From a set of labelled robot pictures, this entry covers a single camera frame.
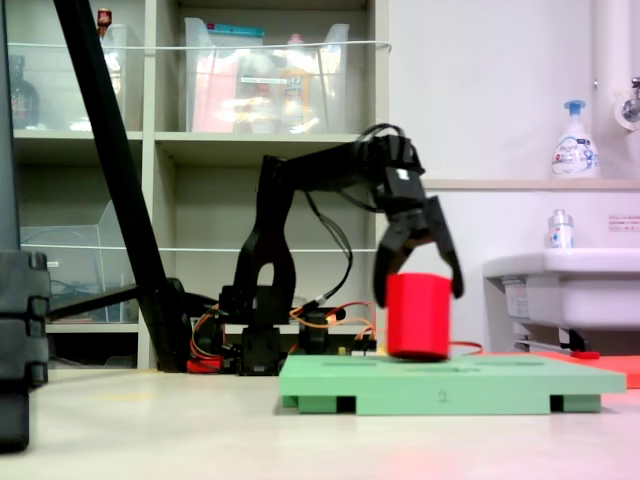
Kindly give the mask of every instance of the white shelving unit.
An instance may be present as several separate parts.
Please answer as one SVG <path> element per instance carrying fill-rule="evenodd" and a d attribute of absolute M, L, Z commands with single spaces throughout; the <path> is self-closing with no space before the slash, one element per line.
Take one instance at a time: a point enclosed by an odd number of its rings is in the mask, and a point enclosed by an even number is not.
<path fill-rule="evenodd" d="M 47 333 L 137 333 L 137 323 L 60 323 L 48 324 Z"/>
<path fill-rule="evenodd" d="M 233 281 L 237 252 L 253 225 L 255 191 L 262 155 L 295 157 L 353 141 L 364 127 L 388 120 L 388 49 L 349 47 L 348 101 L 343 106 L 345 134 L 240 135 L 185 132 L 185 69 L 182 51 L 153 50 L 184 45 L 184 18 L 264 27 L 266 44 L 286 43 L 300 33 L 306 42 L 322 41 L 336 23 L 350 25 L 350 40 L 388 40 L 389 0 L 92 0 L 110 8 L 114 23 L 127 23 L 145 47 L 141 99 L 142 124 L 129 132 L 135 162 L 160 247 L 224 251 L 162 251 L 168 276 L 188 291 L 217 298 Z M 53 5 L 39 0 L 9 0 L 10 42 L 63 44 Z M 91 132 L 20 130 L 15 132 L 24 226 L 94 224 L 109 201 Z M 355 264 L 333 301 L 372 298 L 370 278 L 376 243 L 375 218 L 337 195 L 314 195 L 322 212 L 344 230 L 355 249 Z M 344 256 L 296 196 L 287 224 L 294 253 L 296 296 L 313 298 L 342 276 Z M 270 273 L 264 273 L 265 282 Z M 355 335 L 358 325 L 336 327 Z M 298 331 L 284 326 L 285 334 Z M 138 332 L 138 367 L 155 364 L 147 329 L 131 324 L 55 324 L 53 335 Z"/>

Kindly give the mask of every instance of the black stand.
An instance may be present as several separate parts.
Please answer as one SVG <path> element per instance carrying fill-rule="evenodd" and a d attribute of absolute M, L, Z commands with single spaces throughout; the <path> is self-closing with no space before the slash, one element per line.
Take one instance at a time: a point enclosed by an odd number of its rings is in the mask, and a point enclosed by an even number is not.
<path fill-rule="evenodd" d="M 54 0 L 91 121 L 102 171 L 122 230 L 136 285 L 49 311 L 49 274 L 42 254 L 20 251 L 5 2 L 0 8 L 0 451 L 29 443 L 31 389 L 47 382 L 45 320 L 136 298 L 158 368 L 184 372 L 191 325 L 203 299 L 165 276 L 129 142 L 88 0 Z"/>

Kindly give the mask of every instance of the robotic arm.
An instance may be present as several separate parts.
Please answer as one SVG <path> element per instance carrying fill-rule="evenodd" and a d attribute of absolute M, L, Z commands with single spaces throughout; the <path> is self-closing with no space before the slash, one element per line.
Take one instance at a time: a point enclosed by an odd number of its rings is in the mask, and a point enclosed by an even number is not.
<path fill-rule="evenodd" d="M 393 129 L 397 135 L 377 136 Z M 435 242 L 452 270 L 455 298 L 463 293 L 460 266 L 437 197 L 426 197 L 420 182 L 424 173 L 411 140 L 387 124 L 365 131 L 355 142 L 292 160 L 265 156 L 258 185 L 256 221 L 238 258 L 234 283 L 223 288 L 220 310 L 225 323 L 248 325 L 243 332 L 240 373 L 277 374 L 279 332 L 274 325 L 289 322 L 296 274 L 284 236 L 295 190 L 342 192 L 364 185 L 389 226 L 375 259 L 373 290 L 385 306 L 386 281 L 397 273 L 414 248 Z M 273 265 L 273 283 L 259 286 L 262 267 Z M 322 299 L 307 304 L 317 308 Z"/>

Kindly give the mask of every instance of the wall label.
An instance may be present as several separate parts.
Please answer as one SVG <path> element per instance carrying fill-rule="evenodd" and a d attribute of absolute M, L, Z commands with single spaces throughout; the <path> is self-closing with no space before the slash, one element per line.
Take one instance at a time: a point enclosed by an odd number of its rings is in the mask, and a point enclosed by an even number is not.
<path fill-rule="evenodd" d="M 640 232 L 640 215 L 609 215 L 610 232 Z"/>

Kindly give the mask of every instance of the clear plastic container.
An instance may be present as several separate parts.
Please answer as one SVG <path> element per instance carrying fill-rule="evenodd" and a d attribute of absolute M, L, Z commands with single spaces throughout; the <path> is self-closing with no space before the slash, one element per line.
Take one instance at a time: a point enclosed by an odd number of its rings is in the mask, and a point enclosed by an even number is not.
<path fill-rule="evenodd" d="M 345 133 L 345 45 L 216 49 L 204 22 L 186 18 L 185 28 L 188 47 L 212 47 L 187 50 L 187 131 Z M 325 43 L 347 41 L 348 31 L 334 25 Z M 287 113 L 294 82 L 302 84 L 297 122 Z"/>
<path fill-rule="evenodd" d="M 53 308 L 67 301 L 134 283 L 112 202 L 108 203 L 97 225 L 21 227 L 20 237 L 23 249 L 33 249 L 47 256 Z M 58 322 L 137 321 L 137 302 L 132 300 Z"/>
<path fill-rule="evenodd" d="M 118 48 L 124 46 L 141 43 L 129 26 L 110 26 L 103 50 L 111 83 L 125 128 L 137 131 L 142 128 L 144 52 Z M 9 55 L 15 128 L 91 131 L 66 48 L 9 46 Z M 25 95 L 29 109 L 26 115 L 21 111 L 25 109 Z"/>

